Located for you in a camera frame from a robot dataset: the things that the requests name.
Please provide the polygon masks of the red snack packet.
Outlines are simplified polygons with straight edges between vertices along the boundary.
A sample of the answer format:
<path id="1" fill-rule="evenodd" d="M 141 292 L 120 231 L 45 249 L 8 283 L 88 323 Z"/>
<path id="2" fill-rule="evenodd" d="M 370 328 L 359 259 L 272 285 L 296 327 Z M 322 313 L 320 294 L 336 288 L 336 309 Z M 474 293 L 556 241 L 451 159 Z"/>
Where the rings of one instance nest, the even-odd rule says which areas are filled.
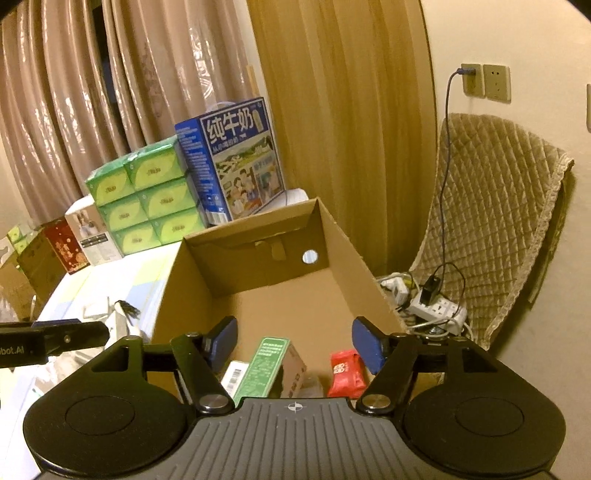
<path id="1" fill-rule="evenodd" d="M 355 349 L 332 353 L 332 384 L 329 398 L 359 399 L 367 389 L 365 364 Z"/>

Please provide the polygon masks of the green medicine box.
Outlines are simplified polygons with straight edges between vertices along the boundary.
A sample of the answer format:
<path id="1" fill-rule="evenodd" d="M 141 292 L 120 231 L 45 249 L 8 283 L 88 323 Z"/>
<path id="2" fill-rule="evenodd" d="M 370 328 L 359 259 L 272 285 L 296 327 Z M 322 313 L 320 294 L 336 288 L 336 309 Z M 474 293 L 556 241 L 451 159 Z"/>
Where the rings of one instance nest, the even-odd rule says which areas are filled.
<path id="1" fill-rule="evenodd" d="M 293 342 L 264 337 L 233 395 L 235 405 L 245 398 L 296 398 L 307 366 Z"/>

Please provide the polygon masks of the white tall barcode box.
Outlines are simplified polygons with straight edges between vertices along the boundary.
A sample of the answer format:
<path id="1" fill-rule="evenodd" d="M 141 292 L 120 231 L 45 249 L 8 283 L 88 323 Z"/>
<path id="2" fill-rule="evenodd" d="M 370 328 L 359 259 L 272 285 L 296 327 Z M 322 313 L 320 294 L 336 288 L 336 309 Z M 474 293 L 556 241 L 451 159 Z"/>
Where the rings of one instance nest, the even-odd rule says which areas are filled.
<path id="1" fill-rule="evenodd" d="M 221 378 L 221 386 L 231 398 L 235 398 L 235 393 L 238 392 L 238 388 L 243 378 L 245 378 L 247 369 L 249 369 L 248 362 L 232 360 L 228 364 L 228 368 L 226 368 Z"/>

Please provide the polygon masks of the clear plastic case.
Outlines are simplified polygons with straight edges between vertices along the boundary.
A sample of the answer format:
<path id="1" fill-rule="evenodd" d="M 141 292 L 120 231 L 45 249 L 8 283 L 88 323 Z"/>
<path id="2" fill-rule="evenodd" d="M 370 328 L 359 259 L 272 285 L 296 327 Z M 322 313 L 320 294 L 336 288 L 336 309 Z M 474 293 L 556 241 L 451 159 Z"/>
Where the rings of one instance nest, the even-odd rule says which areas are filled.
<path id="1" fill-rule="evenodd" d="M 311 399 L 311 398 L 324 398 L 325 390 L 322 387 L 322 382 L 318 375 L 307 373 L 304 375 L 301 388 L 298 390 L 297 398 Z"/>

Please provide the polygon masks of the brown cardboard boxes stack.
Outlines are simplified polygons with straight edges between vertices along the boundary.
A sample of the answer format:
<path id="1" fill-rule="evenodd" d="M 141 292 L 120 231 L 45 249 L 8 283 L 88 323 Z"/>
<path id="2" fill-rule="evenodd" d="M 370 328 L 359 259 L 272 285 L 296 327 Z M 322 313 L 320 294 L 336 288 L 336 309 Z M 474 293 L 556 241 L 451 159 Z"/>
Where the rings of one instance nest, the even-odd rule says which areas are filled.
<path id="1" fill-rule="evenodd" d="M 66 270 L 43 233 L 1 267 L 3 295 L 19 320 L 38 317 Z"/>

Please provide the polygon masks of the white power strip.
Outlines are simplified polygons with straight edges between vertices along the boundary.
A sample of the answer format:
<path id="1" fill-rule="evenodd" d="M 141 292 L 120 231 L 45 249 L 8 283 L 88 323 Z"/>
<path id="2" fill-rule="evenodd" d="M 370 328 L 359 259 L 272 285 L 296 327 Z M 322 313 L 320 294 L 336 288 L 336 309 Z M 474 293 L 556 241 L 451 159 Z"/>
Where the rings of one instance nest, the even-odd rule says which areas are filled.
<path id="1" fill-rule="evenodd" d="M 416 296 L 407 311 L 415 317 L 417 328 L 438 327 L 456 336 L 462 333 L 468 317 L 465 306 L 458 305 L 441 295 L 438 295 L 429 305 L 421 303 L 420 296 Z"/>

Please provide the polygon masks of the red greeting card box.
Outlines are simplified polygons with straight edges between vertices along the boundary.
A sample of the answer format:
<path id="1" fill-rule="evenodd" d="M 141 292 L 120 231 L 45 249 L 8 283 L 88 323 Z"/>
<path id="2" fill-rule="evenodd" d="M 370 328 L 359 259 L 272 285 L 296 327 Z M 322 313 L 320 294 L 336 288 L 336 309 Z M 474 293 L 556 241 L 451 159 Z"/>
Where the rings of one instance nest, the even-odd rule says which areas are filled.
<path id="1" fill-rule="evenodd" d="M 90 265 L 64 217 L 45 224 L 42 233 L 68 274 L 76 273 Z"/>

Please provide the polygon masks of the white product box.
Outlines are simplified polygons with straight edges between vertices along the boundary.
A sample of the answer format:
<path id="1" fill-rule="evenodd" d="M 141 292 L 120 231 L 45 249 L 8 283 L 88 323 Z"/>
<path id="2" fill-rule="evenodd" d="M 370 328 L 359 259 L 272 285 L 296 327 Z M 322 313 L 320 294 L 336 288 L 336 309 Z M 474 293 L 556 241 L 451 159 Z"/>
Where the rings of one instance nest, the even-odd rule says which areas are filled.
<path id="1" fill-rule="evenodd" d="M 91 195 L 75 201 L 65 212 L 65 220 L 92 266 L 122 258 Z"/>

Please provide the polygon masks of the brown cardboard box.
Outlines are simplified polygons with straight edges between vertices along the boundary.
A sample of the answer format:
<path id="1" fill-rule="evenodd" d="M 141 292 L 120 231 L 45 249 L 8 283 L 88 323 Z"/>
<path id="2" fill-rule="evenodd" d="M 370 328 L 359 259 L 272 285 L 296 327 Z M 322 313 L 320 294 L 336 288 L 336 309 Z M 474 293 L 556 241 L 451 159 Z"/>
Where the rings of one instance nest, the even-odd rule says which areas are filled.
<path id="1" fill-rule="evenodd" d="M 332 383 L 332 353 L 353 347 L 353 319 L 366 317 L 386 333 L 404 329 L 320 200 L 209 228 L 180 243 L 153 343 L 206 333 L 225 316 L 238 319 L 235 360 L 252 360 L 264 337 L 287 338 L 325 392 Z"/>

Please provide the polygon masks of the green tissue pack stack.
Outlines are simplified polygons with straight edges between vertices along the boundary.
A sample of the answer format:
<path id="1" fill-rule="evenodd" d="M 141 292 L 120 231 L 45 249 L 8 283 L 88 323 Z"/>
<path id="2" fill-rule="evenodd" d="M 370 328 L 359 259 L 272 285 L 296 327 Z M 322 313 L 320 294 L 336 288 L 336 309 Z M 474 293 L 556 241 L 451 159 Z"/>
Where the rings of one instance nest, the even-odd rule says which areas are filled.
<path id="1" fill-rule="evenodd" d="M 100 166 L 86 187 L 123 255 L 176 243 L 208 227 L 176 136 Z"/>

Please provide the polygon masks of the quilted chair cover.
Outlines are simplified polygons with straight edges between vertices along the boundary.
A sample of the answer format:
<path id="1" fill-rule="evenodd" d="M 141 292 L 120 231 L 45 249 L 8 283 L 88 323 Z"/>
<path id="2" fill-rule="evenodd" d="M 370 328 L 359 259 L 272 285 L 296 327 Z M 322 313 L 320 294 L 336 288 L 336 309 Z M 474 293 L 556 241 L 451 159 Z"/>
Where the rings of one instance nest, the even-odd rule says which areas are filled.
<path id="1" fill-rule="evenodd" d="M 517 123 L 452 113 L 442 124 L 435 193 L 414 277 L 445 277 L 489 348 L 522 291 L 537 291 L 562 229 L 574 160 Z"/>

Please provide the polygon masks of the blue milk carton box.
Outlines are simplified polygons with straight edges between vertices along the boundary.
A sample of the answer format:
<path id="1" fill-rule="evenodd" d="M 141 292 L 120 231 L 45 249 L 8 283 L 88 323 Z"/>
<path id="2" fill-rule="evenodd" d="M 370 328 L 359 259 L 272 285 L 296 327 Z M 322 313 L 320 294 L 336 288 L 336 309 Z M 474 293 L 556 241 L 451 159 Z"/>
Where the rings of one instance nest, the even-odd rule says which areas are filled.
<path id="1" fill-rule="evenodd" d="M 212 226 L 255 214 L 286 190 L 262 97 L 183 120 L 175 134 Z"/>

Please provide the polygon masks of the wall socket pair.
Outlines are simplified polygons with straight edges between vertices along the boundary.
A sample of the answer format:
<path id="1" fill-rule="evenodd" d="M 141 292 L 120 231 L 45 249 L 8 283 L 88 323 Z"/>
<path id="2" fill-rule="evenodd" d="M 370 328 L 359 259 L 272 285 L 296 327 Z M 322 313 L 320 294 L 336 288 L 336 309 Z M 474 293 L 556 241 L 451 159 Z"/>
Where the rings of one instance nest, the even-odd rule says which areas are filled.
<path id="1" fill-rule="evenodd" d="M 468 97 L 510 103 L 511 71 L 506 65 L 462 64 L 463 91 Z"/>

